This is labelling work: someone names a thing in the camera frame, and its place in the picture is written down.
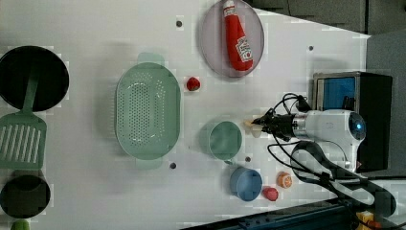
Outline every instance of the ketchup bottle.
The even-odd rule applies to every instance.
[[[236,6],[232,0],[228,0],[223,9],[226,23],[227,51],[231,65],[238,71],[249,70],[253,66],[253,56],[245,32],[239,22]]]

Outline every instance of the black frying pan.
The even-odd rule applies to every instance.
[[[21,175],[3,187],[0,205],[9,216],[28,219],[40,214],[50,197],[51,190],[45,180],[35,175]]]
[[[57,105],[69,87],[65,64],[47,49],[22,46],[4,54],[0,58],[0,96],[15,108],[23,107],[33,58],[41,60],[44,70],[38,79],[33,111],[43,111]]]

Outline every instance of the red ball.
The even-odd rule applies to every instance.
[[[200,81],[194,77],[189,78],[186,87],[189,89],[189,91],[195,91],[200,88]]]
[[[268,187],[268,188],[263,189],[262,192],[263,192],[263,195],[271,201],[275,201],[278,199],[279,193],[278,193],[278,190],[275,188]]]

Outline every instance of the blue bowl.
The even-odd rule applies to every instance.
[[[234,196],[244,201],[252,201],[260,194],[262,178],[255,170],[238,168],[231,175],[230,189]]]

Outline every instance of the green object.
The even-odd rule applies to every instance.
[[[117,139],[140,160],[164,156],[179,137],[180,89],[163,64],[161,56],[141,53],[117,86]]]
[[[47,125],[33,114],[40,70],[32,63],[23,109],[0,119],[0,168],[39,170],[44,160]]]
[[[12,224],[11,230],[30,230],[30,224],[24,219],[19,219]]]
[[[239,127],[228,121],[206,124],[200,136],[203,150],[227,164],[234,164],[233,158],[237,155],[241,144],[242,135]]]

